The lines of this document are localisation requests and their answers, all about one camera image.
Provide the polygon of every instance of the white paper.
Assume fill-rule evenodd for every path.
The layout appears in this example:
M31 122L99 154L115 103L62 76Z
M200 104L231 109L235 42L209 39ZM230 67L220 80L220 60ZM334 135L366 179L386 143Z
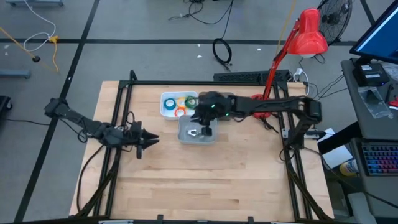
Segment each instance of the white paper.
M334 130L331 128L326 129L325 132L326 135L323 138L319 139L318 142L321 142L324 139L327 139L335 134ZM330 168L333 169L334 167L352 159L353 156L351 155L351 153L349 153L349 150L345 146L340 146L328 153L325 153L323 155L323 158L330 166Z

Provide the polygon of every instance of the monitor screen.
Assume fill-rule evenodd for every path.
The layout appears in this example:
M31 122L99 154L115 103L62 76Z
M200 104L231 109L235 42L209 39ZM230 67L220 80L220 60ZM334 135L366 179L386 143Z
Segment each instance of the monitor screen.
M398 63L398 0L360 38L350 53Z

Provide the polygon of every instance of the keyboard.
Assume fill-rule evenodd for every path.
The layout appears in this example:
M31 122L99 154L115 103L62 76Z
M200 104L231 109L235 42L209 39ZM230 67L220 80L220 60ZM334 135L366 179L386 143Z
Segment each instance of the keyboard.
M362 153L368 175L398 175L398 144L362 143Z
M247 82L265 85L268 74L269 71L216 73L213 75L213 80L219 82ZM287 82L289 78L290 73L288 70L277 70L275 72L274 82Z

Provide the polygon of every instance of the wooden board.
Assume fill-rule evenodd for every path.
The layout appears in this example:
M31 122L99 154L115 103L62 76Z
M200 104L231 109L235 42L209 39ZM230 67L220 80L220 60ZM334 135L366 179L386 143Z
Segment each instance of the wooden board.
M103 82L94 119L111 121L117 86L118 82ZM148 148L142 160L136 159L135 151L122 153L111 218L156 219L163 214L166 220L243 221L248 216L256 221L294 220L287 173L279 159L280 134L265 130L261 122L250 117L242 123L220 121L212 146L183 145L177 140L178 121L166 121L159 111L160 95L165 91L216 90L251 96L262 93L263 88L135 85L130 110L146 130L160 136L160 143ZM301 83L289 83L290 96L303 93ZM279 130L276 118L268 122ZM305 145L318 150L315 141L306 141ZM83 164L99 146L95 140L89 141ZM332 217L321 160L315 153L301 153L308 190ZM103 155L104 151L99 153L84 173L81 206L98 186ZM77 212L75 202L76 194L71 214Z

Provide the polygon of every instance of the white cable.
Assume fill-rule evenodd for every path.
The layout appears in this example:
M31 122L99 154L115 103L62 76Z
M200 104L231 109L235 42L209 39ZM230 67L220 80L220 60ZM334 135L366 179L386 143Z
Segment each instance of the white cable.
M31 6L27 3L26 0L24 0L24 2L25 2L25 4L26 4L26 6L30 9L30 11L31 11L33 14L35 14L37 17L41 18L41 19L44 20L45 22L48 22L49 24L51 24L51 25L54 26L54 31L52 32L51 35L50 35L49 33L46 33L46 32L39 32L39 33L34 34L33 36L31 36L31 37L29 37L28 39L25 40L25 42L24 42L24 48L25 48L25 50L27 50L27 51L29 51L29 52L33 52L33 51L35 51L35 50L39 50L47 41L49 41L49 38L51 38L51 37L54 36L55 31L57 30L57 26L56 26L53 22L44 19L42 16L38 15L35 11L33 11L33 9L32 9ZM33 50L28 50L28 49L26 48L26 43L27 43L28 41L30 41L30 39L32 39L32 38L34 38L34 37L36 37L36 36L38 36L38 35L42 35L42 34L43 34L43 35L47 35L47 39L46 39L42 44L40 44L38 47L36 47L35 49L33 49Z
M296 72L294 73L294 75L293 75L294 82L300 81L301 74L304 74L305 79L307 80L307 83L309 83L310 80L308 79L308 75L304 72L304 70L302 68L298 68L296 70ZM309 93L310 93L310 87L307 87L307 90L305 90L305 94L308 95Z

